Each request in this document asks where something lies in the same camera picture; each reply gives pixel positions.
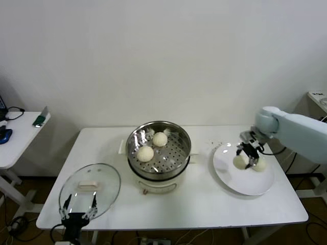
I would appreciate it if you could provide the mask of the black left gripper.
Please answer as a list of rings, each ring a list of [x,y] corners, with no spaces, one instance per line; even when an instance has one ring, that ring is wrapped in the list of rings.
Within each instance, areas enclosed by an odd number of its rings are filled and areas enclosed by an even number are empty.
[[[71,201],[70,194],[65,200],[62,207],[59,208],[59,214],[62,219],[62,224],[65,227],[63,241],[79,242],[81,229],[89,224],[90,219],[94,219],[98,212],[96,195],[93,196],[92,204],[89,210],[85,213],[68,213],[68,206]]]

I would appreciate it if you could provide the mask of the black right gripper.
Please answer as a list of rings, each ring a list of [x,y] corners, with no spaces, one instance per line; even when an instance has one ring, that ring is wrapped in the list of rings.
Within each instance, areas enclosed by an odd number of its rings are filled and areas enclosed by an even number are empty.
[[[246,165],[246,169],[255,167],[258,163],[259,154],[257,149],[255,149],[249,143],[242,143],[237,145],[236,155],[240,155],[241,152],[244,151],[245,154],[248,156],[248,164]]]

